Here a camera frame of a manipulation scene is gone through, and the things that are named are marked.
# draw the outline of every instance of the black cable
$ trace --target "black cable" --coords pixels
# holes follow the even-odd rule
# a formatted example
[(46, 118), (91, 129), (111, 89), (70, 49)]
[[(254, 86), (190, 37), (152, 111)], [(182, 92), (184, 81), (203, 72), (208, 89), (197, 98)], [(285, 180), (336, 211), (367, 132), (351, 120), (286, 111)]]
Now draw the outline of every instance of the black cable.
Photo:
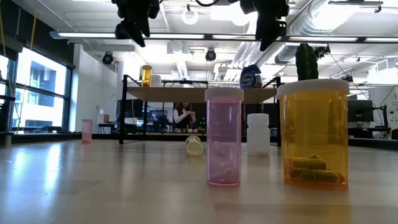
[[(333, 60), (336, 62), (337, 66), (341, 69), (341, 71), (342, 71), (346, 76), (348, 76), (347, 73), (344, 71), (344, 69), (339, 65), (339, 63), (337, 62), (337, 60), (334, 58), (334, 56), (333, 56), (331, 53), (329, 53), (329, 54), (330, 54), (330, 56), (333, 58)], [(353, 82), (353, 85), (362, 93), (362, 95), (364, 95), (364, 96), (366, 97), (366, 99), (368, 99), (369, 101), (371, 101), (371, 100), (369, 99), (369, 97), (367, 97), (367, 96), (364, 94), (364, 92), (362, 92), (362, 90), (361, 90), (357, 85), (355, 85), (354, 82)], [(379, 114), (379, 118), (380, 118), (380, 122), (381, 122), (382, 119), (381, 119), (380, 111), (377, 110), (377, 113)]]
[(397, 86), (397, 84), (395, 84), (395, 85), (391, 88), (390, 92), (387, 94), (387, 96), (385, 97), (385, 99), (381, 102), (380, 107), (383, 105), (383, 103), (385, 102), (385, 100), (387, 99), (387, 97), (391, 94), (391, 92), (394, 90), (394, 88), (395, 88), (396, 86)]
[(215, 4), (217, 4), (220, 0), (215, 0), (213, 3), (209, 3), (209, 4), (204, 4), (202, 2), (200, 2), (199, 0), (196, 0), (196, 2), (198, 3), (199, 6), (201, 7), (210, 7), (210, 6), (214, 6)]

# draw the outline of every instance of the woman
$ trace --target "woman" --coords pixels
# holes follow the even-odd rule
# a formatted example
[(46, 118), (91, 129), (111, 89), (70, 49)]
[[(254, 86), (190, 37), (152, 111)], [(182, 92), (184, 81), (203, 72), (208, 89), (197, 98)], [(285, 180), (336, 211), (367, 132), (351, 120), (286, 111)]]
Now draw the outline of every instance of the woman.
[(176, 129), (190, 128), (190, 122), (197, 120), (190, 103), (177, 103), (173, 112), (173, 121)]

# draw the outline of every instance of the computer monitor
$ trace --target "computer monitor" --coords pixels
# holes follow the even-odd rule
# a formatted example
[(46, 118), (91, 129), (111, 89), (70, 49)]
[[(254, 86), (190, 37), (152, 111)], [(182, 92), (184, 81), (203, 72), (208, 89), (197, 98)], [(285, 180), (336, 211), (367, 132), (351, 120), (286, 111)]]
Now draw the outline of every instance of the computer monitor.
[[(116, 107), (116, 117), (120, 117), (121, 100), (118, 100)], [(142, 106), (144, 102), (142, 100), (126, 100), (125, 118), (142, 118)]]
[(373, 103), (370, 100), (348, 100), (348, 122), (373, 122)]

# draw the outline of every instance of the ceiling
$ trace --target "ceiling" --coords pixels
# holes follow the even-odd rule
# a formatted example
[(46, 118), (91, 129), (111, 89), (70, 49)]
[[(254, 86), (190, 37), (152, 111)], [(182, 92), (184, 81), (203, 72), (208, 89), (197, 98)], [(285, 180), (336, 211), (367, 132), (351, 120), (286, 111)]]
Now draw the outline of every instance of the ceiling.
[[(13, 0), (25, 10), (33, 13), (35, 1)], [(295, 0), (287, 21), (293, 21), (296, 14), (308, 3), (309, 0)], [(335, 29), (330, 35), (383, 35), (398, 36), (398, 1), (386, 0), (383, 10), (374, 13), (375, 7), (361, 7), (349, 19)], [(193, 10), (198, 11), (199, 20), (194, 25), (188, 25), (182, 21), (182, 12), (186, 4), (190, 4)], [(231, 21), (211, 20), (212, 8), (198, 7), (193, 1), (165, 0), (164, 10), (156, 19), (150, 20), (151, 32), (172, 33), (217, 33), (217, 34), (243, 34), (250, 32), (249, 24), (236, 26)], [(120, 18), (116, 14), (117, 7), (105, 2), (84, 2), (72, 0), (39, 0), (38, 18), (60, 32), (114, 32)], [(104, 54), (105, 46), (117, 47), (132, 46), (128, 40), (90, 40), (89, 47), (85, 50), (99, 57)], [(168, 41), (147, 40), (147, 46), (140, 48), (135, 46), (135, 51), (152, 65), (156, 73), (170, 73), (176, 68), (176, 64), (170, 59), (167, 52)], [(216, 41), (188, 41), (190, 58), (187, 60), (188, 70), (213, 71), (216, 63), (231, 63), (243, 43), (241, 42), (216, 42)], [(216, 49), (217, 61), (206, 62), (207, 48)], [(371, 45), (371, 44), (331, 44), (331, 53), (339, 62), (343, 70), (351, 70), (355, 77), (366, 78), (368, 68), (375, 66), (376, 62), (383, 61), (385, 57), (398, 56), (398, 45)], [(128, 51), (119, 52), (117, 57), (121, 60)], [(326, 56), (318, 61), (320, 76), (328, 78), (339, 74), (341, 68), (336, 65), (333, 58)], [(287, 64), (280, 72), (282, 79), (294, 80), (297, 76), (294, 62)]]

